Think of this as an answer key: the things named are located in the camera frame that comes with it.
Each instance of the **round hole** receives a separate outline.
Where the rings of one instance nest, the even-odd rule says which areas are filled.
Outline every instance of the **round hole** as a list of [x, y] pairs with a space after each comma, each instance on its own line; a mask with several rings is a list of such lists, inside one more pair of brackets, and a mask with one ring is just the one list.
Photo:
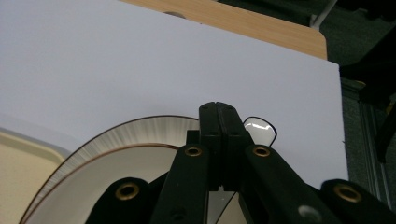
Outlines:
[[255, 147], [253, 149], [253, 153], [256, 156], [260, 156], [260, 157], [267, 157], [271, 154], [271, 151], [268, 148], [265, 147]]
[[121, 201], [126, 201], [134, 198], [139, 193], [139, 187], [133, 183], [124, 183], [116, 190], [116, 197]]
[[195, 157], [195, 156], [200, 156], [202, 154], [202, 150], [198, 147], [189, 147], [186, 150], [184, 150], [186, 155]]
[[298, 213], [306, 221], [310, 223], [320, 223], [322, 221], [322, 216], [320, 212], [308, 205], [301, 205], [298, 207]]
[[334, 187], [334, 192], [340, 198], [348, 202], [358, 203], [361, 201], [361, 194], [348, 185], [342, 185], [342, 184], [336, 185]]

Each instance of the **white paper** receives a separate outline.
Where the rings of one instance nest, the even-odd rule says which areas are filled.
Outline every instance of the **white paper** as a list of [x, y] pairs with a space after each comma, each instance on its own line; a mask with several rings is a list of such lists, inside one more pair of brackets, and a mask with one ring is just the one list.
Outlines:
[[347, 178], [338, 65], [110, 0], [0, 2], [0, 127], [74, 151], [120, 123], [208, 102], [277, 130], [314, 187]]

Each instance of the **white sheet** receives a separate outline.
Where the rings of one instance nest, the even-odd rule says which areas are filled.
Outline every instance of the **white sheet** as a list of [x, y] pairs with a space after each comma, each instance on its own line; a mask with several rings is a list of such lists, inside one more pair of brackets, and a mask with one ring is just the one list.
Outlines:
[[278, 132], [305, 182], [347, 179], [338, 65], [115, 0], [0, 2], [0, 127], [74, 151], [218, 101]]

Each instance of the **brass grommet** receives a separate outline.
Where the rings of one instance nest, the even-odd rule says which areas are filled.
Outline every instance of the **brass grommet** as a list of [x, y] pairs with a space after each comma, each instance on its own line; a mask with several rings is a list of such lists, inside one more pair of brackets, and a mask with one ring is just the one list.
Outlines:
[[116, 197], [121, 201], [134, 198], [139, 193], [139, 186], [134, 182], [124, 183], [116, 190]]
[[339, 184], [333, 190], [335, 194], [348, 202], [358, 203], [361, 201], [361, 194], [348, 185]]
[[267, 157], [271, 154], [271, 151], [265, 147], [255, 147], [255, 148], [253, 148], [253, 153], [256, 156]]
[[198, 147], [189, 147], [184, 150], [184, 153], [186, 153], [188, 156], [196, 157], [202, 154], [202, 150]]

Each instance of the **wooden surface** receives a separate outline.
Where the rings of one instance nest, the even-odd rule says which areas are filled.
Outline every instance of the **wooden surface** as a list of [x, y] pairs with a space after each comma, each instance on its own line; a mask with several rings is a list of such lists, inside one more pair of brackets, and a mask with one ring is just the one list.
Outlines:
[[211, 0], [121, 0], [191, 21], [294, 49], [327, 60], [326, 39], [319, 31]]

